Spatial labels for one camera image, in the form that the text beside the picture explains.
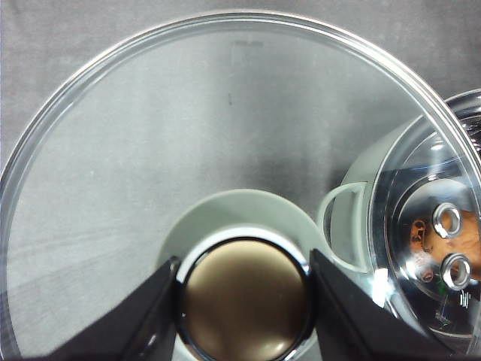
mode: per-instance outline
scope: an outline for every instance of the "stainless steel pot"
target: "stainless steel pot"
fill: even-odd
[[[481,91],[447,103],[478,144]],[[461,157],[418,118],[359,156],[318,221],[327,254],[374,301],[418,332],[478,354],[476,190]]]

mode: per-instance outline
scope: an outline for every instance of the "metal rim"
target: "metal rim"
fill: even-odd
[[[451,220],[451,226],[448,229],[443,225],[444,215],[447,215]],[[432,222],[434,231],[441,238],[450,239],[457,237],[461,232],[463,219],[461,212],[453,203],[441,203],[434,209]]]
[[[456,277],[453,277],[453,271],[456,272]],[[471,265],[464,254],[451,253],[443,260],[441,277],[451,290],[463,290],[469,284],[470,276]]]
[[[11,226],[11,217],[15,208],[17,191],[20,188],[23,175],[26,173],[29,161],[25,161],[25,164],[21,164],[21,159],[31,159],[32,154],[35,153],[36,144],[32,143],[33,135],[38,131],[41,126],[49,126],[48,117],[56,109],[56,107],[62,103],[62,100],[68,97],[71,91],[74,91],[76,87],[82,86],[89,82],[99,72],[103,71],[105,67],[111,65],[109,61],[115,56],[123,54],[129,49],[135,48],[148,39],[159,35],[167,35],[169,32],[176,29],[184,28],[187,26],[195,26],[212,22],[222,21],[254,21],[262,23],[276,23],[291,26],[299,29],[305,29],[307,31],[315,32],[319,35],[330,38],[343,44],[345,47],[354,50],[361,55],[365,60],[372,62],[376,66],[384,70],[390,77],[397,80],[405,91],[410,94],[416,94],[418,97],[416,101],[422,101],[423,108],[428,112],[429,117],[437,119],[441,122],[439,131],[442,134],[448,132],[455,140],[456,144],[461,147],[461,151],[466,154],[470,167],[476,170],[478,177],[478,183],[481,184],[481,162],[479,156],[476,154],[473,145],[471,144],[469,137],[463,133],[460,124],[456,121],[454,114],[444,104],[441,97],[427,85],[419,76],[411,71],[407,66],[396,60],[393,56],[387,52],[381,50],[377,46],[363,40],[362,38],[339,29],[335,26],[330,26],[326,23],[312,20],[307,17],[298,15],[285,14],[282,12],[273,11],[247,11],[236,10],[227,11],[223,13],[209,12],[203,13],[196,17],[191,17],[184,20],[176,20],[168,23],[164,23],[161,26],[148,29],[145,32],[141,32],[125,41],[121,41],[108,50],[104,51],[93,60],[88,62],[84,67],[75,72],[57,91],[53,96],[49,98],[42,108],[37,112],[32,122],[29,124],[25,132],[21,135],[17,142],[13,153],[7,161],[5,168],[0,178],[0,203],[2,204],[2,249],[0,267],[5,270],[5,261],[7,256],[9,229]],[[5,331],[11,333],[9,338],[12,340],[11,349],[8,353],[18,355],[19,350],[16,345],[14,331],[11,328],[8,315],[8,295],[6,288],[5,272],[2,272],[2,279],[0,280],[0,286],[5,290],[2,293],[2,305],[4,307],[4,317],[2,325],[2,332],[0,333],[0,356],[3,357],[5,343]]]
[[[180,308],[177,311],[177,328],[179,335],[183,339],[184,343],[189,345],[197,353],[197,356],[206,361],[213,361],[213,359],[209,357],[194,342],[189,331],[187,330],[184,314],[182,313],[183,293],[191,273],[195,270],[195,267],[203,260],[203,258],[209,254],[209,252],[230,242],[245,240],[259,241],[269,244],[280,250],[290,259],[292,264],[298,270],[299,275],[302,277],[308,297],[309,315],[307,322],[304,324],[303,329],[292,346],[276,359],[271,360],[289,361],[296,356],[299,351],[304,351],[305,346],[310,346],[309,344],[305,344],[305,341],[311,337],[313,332],[314,294],[310,285],[310,267],[301,251],[298,250],[298,248],[288,238],[278,232],[257,225],[244,224],[220,229],[202,240],[189,252],[187,257],[184,259],[177,273],[177,282],[179,282],[177,298],[180,300]]]

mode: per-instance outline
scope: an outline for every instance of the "metal grommet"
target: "metal grommet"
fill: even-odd
[[[462,253],[447,255],[441,264],[441,277],[451,290],[463,290],[471,278],[471,265],[467,257]]]
[[[445,214],[447,214],[451,220],[449,229],[443,226],[443,216]],[[441,203],[434,209],[432,223],[434,231],[436,231],[441,238],[457,237],[462,228],[461,212],[453,203]]]

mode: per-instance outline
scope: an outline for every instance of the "mug handle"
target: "mug handle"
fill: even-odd
[[[329,192],[321,202],[319,206],[319,212],[317,215],[317,226],[321,231],[321,241],[325,246],[325,252],[328,258],[330,258],[334,263],[337,263],[343,268],[349,269],[350,271],[354,272],[361,272],[367,273],[368,266],[367,261],[365,259],[365,237],[362,234],[362,200],[364,191],[366,188],[366,184],[368,182],[356,182],[356,183],[348,183],[337,188],[334,188],[331,192]],[[325,212],[328,206],[334,201],[334,199],[339,196],[341,193],[351,192],[354,193],[354,207],[352,208],[352,217],[351,217],[351,233],[352,233],[352,242],[355,252],[360,257],[361,265],[353,265],[343,259],[341,259],[331,248],[329,242],[327,242],[327,235],[325,234],[324,229],[324,219],[325,219]]]

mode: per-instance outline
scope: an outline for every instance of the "glass lid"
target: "glass lid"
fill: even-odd
[[[168,257],[180,259],[180,272],[189,260],[198,267],[215,247],[191,250],[239,223],[257,228],[218,240],[276,244],[301,279],[319,249],[414,332],[462,334],[470,344],[481,253],[473,259],[444,241],[469,232],[479,247],[478,160],[424,82],[332,26],[285,14],[211,14],[136,35],[59,88],[5,167],[2,356],[55,350]],[[454,186],[423,192],[438,181]],[[433,219],[441,230],[426,232]],[[419,236],[424,248],[410,241]],[[406,269],[407,257],[421,259],[418,250],[429,247],[434,262],[422,275]],[[454,303],[437,316],[441,289]],[[435,305],[419,306],[423,297]],[[297,353],[266,354],[319,359],[316,337],[306,339]],[[195,359],[193,348],[177,338],[173,359]]]

